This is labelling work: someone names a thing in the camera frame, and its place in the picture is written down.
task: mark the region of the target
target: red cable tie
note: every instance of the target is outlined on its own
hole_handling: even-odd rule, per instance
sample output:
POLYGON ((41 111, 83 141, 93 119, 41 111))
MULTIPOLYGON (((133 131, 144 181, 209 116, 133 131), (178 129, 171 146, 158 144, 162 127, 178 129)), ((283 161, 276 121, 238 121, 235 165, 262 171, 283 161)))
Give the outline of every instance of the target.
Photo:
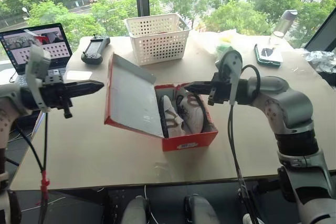
POLYGON ((48 186, 50 184, 50 180, 47 179, 46 171, 42 171, 42 180, 41 180, 41 192, 44 196, 44 199, 48 199, 48 186))

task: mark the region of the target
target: white lid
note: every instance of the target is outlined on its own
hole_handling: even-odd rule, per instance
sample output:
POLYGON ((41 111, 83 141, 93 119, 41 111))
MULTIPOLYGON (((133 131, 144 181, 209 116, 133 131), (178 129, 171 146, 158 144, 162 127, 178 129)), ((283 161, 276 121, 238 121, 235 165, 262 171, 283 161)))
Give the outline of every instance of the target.
POLYGON ((113 55, 110 80, 110 118, 126 127, 163 137, 155 76, 113 55))

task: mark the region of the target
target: tabletop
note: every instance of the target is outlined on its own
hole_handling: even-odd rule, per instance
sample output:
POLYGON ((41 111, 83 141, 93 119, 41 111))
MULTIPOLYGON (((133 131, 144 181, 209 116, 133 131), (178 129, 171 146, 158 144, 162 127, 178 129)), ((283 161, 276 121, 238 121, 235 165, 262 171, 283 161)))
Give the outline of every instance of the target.
MULTIPOLYGON (((200 43, 200 35, 189 36, 181 60, 142 66, 156 76, 156 84, 211 80, 216 72, 215 58, 200 43)), ((279 69, 257 65, 253 52, 256 42, 268 37, 239 37, 233 46, 243 57, 243 65, 254 64, 262 76, 279 76, 293 89, 305 93, 314 107, 316 138, 324 150, 328 168, 336 169, 335 92, 286 42, 282 46, 283 64, 279 69)), ((101 65, 86 65, 80 60, 90 37, 83 37, 72 55, 67 73, 92 72, 90 79, 107 81, 109 57, 114 53, 131 62, 129 37, 111 37, 101 65)), ((243 78, 254 75, 246 70, 243 78)), ((73 117, 63 111, 49 113, 47 175, 49 189, 74 189, 104 186, 130 186, 159 183, 225 181, 236 178, 226 130, 220 130, 209 147, 163 152, 161 140, 109 125, 104 125, 106 88, 95 94, 72 99, 73 117)), ((226 129, 228 104, 208 106, 218 129, 226 129)), ((237 105, 234 112, 237 158, 245 177, 275 175, 280 167, 277 144, 264 114, 256 108, 237 105)), ((36 128, 33 145, 42 156, 44 123, 36 128)), ((27 150, 11 184, 12 190, 39 190, 40 172, 31 150, 27 150)))

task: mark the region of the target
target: floor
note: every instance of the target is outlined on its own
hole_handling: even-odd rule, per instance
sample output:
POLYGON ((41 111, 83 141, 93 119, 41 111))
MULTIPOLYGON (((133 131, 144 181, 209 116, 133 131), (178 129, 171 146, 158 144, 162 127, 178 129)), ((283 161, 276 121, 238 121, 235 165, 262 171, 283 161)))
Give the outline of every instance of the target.
MULTIPOLYGON (((8 144, 6 156, 16 162, 20 162, 27 145, 24 140, 18 139, 8 144)), ((6 168, 12 179, 16 166, 6 163, 6 168)), ((249 182, 251 188, 255 182, 249 182)), ((237 183, 218 183, 185 186, 156 186, 147 187, 147 196, 151 203, 151 209, 159 224, 183 224, 183 199, 186 195, 199 194, 205 197, 215 209, 222 224, 241 223, 243 207, 237 198, 237 183)), ((37 223, 39 208, 36 208, 40 193, 39 191, 19 191, 17 192, 20 207, 22 210, 22 223, 37 223)), ((136 195, 144 196, 144 188, 125 188, 109 191, 109 195, 122 212, 128 202, 136 195)), ((45 223, 101 223, 103 207, 81 200, 71 198, 67 195, 53 193, 49 202, 56 202, 49 205, 45 223)), ((261 208, 263 221, 271 224, 299 222, 296 205, 286 202, 280 191, 273 191, 257 197, 261 208)))

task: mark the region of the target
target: laptop keyboard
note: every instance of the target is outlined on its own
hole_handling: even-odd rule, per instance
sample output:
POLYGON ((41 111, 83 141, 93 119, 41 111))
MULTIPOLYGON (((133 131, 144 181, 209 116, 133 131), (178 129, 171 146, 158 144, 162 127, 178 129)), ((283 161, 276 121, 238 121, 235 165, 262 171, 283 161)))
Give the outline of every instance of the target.
MULTIPOLYGON (((59 73, 63 76, 65 74, 65 68, 59 68, 59 69, 50 69, 48 70, 48 75, 53 76, 54 71, 58 70, 59 73)), ((18 76, 15 80, 15 83, 19 84, 20 86, 27 86, 27 81, 26 81, 26 75, 23 74, 21 76, 18 76)))

